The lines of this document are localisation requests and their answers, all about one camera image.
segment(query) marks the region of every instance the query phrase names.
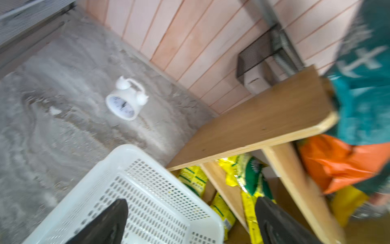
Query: orange bag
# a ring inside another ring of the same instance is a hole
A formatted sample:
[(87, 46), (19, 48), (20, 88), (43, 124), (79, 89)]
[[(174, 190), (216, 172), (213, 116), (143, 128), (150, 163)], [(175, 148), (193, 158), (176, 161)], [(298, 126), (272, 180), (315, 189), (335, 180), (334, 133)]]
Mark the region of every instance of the orange bag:
[(324, 134), (302, 140), (299, 148), (308, 173), (325, 194), (375, 176), (390, 159), (390, 142), (352, 146)]

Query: pink wall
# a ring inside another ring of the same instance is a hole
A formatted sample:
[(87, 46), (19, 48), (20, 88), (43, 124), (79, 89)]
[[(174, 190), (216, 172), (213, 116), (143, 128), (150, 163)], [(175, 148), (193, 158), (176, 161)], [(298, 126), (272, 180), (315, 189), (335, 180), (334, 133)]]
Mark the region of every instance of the pink wall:
[[(255, 0), (79, 0), (89, 14), (217, 113), (252, 95), (235, 79), (237, 54), (268, 26)], [(306, 65), (320, 73), (361, 0), (269, 0)], [(283, 71), (277, 75), (284, 76)]]

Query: clock handle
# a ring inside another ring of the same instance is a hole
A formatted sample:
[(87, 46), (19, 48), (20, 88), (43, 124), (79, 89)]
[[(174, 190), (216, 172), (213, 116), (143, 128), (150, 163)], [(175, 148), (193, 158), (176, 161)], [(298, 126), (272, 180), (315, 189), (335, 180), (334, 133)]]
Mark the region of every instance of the clock handle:
[(140, 84), (138, 83), (138, 81), (132, 79), (132, 78), (128, 78), (127, 81), (129, 81), (130, 83), (133, 83), (136, 87), (138, 87), (138, 89), (143, 93), (145, 94), (145, 88)]

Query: yellow package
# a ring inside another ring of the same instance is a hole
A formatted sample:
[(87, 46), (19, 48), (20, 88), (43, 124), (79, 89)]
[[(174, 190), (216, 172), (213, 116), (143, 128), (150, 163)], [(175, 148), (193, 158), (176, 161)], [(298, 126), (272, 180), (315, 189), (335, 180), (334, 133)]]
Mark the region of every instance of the yellow package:
[(227, 240), (227, 233), (236, 222), (236, 217), (218, 192), (210, 207), (221, 217), (225, 227), (225, 240)]
[(206, 183), (209, 179), (199, 166), (191, 166), (180, 170), (177, 177), (191, 191), (199, 197), (203, 197), (206, 189)]
[(226, 184), (245, 188), (245, 191), (254, 195), (260, 182), (261, 169), (264, 164), (250, 153), (219, 159), (219, 165), (226, 171)]
[(347, 226), (349, 217), (368, 199), (370, 199), (369, 196), (351, 185), (336, 192), (330, 206), (341, 227)]
[(238, 182), (235, 175), (241, 175), (241, 169), (238, 167), (236, 156), (231, 156), (223, 159), (219, 159), (219, 165), (226, 172), (226, 185), (237, 186)]
[(245, 212), (246, 222), (248, 224), (251, 243), (262, 244), (263, 239), (260, 234), (260, 228), (255, 213), (255, 204), (257, 201), (257, 197), (251, 196), (250, 194), (241, 191), (241, 198), (243, 201), (244, 212)]

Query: wooden board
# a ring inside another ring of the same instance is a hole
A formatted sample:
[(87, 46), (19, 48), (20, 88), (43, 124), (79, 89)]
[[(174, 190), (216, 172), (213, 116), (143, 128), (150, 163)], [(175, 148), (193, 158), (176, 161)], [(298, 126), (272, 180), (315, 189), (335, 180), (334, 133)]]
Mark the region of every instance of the wooden board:
[(337, 113), (311, 66), (202, 126), (167, 166), (176, 170), (320, 134)]
[(165, 70), (180, 46), (201, 18), (211, 0), (184, 1), (165, 33), (152, 63)]
[(345, 227), (347, 243), (387, 244), (390, 240), (390, 214), (381, 218), (349, 221)]
[(230, 47), (261, 19), (257, 0), (249, 0), (222, 28), (177, 81), (190, 88)]
[(236, 78), (236, 70), (232, 70), (225, 78), (211, 88), (201, 100), (210, 106), (238, 85), (240, 85), (240, 82)]
[(322, 192), (304, 171), (291, 143), (263, 148), (263, 152), (317, 237), (325, 244), (345, 243), (344, 232)]
[(214, 0), (165, 71), (178, 80), (241, 6), (237, 0)]
[(105, 25), (120, 37), (123, 36), (134, 0), (110, 0)]
[(228, 240), (224, 241), (224, 244), (251, 244), (249, 233), (239, 221), (236, 221), (227, 237)]
[(347, 8), (322, 28), (319, 28), (307, 38), (297, 43), (295, 47), (302, 59), (306, 61), (313, 55), (326, 49), (332, 43), (343, 39), (347, 34), (350, 24), (359, 10), (361, 3), (362, 2), (358, 2), (350, 8)]
[(135, 1), (127, 22), (123, 40), (137, 50), (142, 43), (153, 21), (161, 0)]
[(222, 114), (225, 110), (249, 95), (250, 92), (243, 85), (239, 84), (211, 105), (210, 108), (218, 114)]
[(108, 0), (88, 1), (87, 5), (87, 12), (93, 15), (100, 23), (104, 23)]
[(180, 173), (180, 170), (174, 170), (174, 171), (171, 171), (171, 173), (177, 178), (179, 176), (179, 173)]
[(248, 231), (246, 224), (244, 208), (241, 201), (241, 188), (231, 187), (226, 185), (225, 178), (226, 172), (218, 165), (218, 162), (211, 161), (205, 164), (201, 164), (203, 172), (206, 174), (209, 181), (213, 184), (215, 189), (219, 192), (230, 210), (234, 213), (237, 220)]
[(264, 20), (257, 22), (189, 88), (189, 91), (198, 98), (203, 97), (219, 81), (236, 69), (237, 55), (268, 29)]
[(215, 194), (217, 193), (217, 190), (215, 189), (213, 183), (211, 181), (208, 181), (206, 183), (206, 187), (203, 193), (202, 200), (207, 203), (207, 205), (210, 205), (211, 202), (214, 200)]
[(162, 0), (149, 32), (142, 45), (141, 52), (150, 60), (165, 35), (172, 19), (176, 15), (182, 0)]

